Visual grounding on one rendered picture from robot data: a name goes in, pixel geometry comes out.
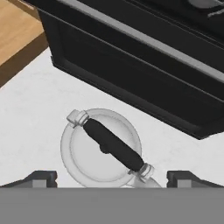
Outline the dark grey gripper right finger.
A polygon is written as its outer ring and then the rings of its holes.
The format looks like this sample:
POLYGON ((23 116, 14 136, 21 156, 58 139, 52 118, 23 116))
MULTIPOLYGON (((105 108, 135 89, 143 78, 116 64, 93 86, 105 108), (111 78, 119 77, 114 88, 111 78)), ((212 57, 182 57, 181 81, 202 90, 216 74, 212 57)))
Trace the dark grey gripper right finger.
POLYGON ((166 178, 168 179, 166 184, 167 188, 223 188, 223 185, 217 185, 215 183, 200 179, 190 171, 168 171, 166 178))

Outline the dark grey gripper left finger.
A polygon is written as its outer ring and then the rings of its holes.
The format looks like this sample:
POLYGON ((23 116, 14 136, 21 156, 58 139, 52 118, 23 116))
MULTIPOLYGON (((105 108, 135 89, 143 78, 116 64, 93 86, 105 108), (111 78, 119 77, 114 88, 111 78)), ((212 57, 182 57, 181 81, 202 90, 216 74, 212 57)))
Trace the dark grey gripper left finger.
POLYGON ((34 171, 26 178, 3 185, 3 187, 57 188, 57 177, 58 175, 56 171, 34 171))

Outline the wooden cabinet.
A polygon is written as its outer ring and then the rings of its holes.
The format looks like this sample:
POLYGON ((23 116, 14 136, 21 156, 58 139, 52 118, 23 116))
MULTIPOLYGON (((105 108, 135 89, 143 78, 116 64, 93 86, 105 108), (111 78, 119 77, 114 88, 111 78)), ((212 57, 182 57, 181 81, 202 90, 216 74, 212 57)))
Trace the wooden cabinet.
POLYGON ((47 47, 38 11, 23 0, 0 0, 0 88, 47 47))

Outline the black oven door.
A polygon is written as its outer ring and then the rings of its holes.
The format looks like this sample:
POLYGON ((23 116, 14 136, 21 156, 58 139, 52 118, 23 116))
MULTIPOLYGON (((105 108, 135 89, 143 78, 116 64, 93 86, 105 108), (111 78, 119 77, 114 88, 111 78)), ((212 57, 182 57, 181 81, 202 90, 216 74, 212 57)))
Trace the black oven door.
POLYGON ((59 70, 197 139, 224 132, 224 84, 180 64, 166 69, 139 58, 40 11, 59 70))

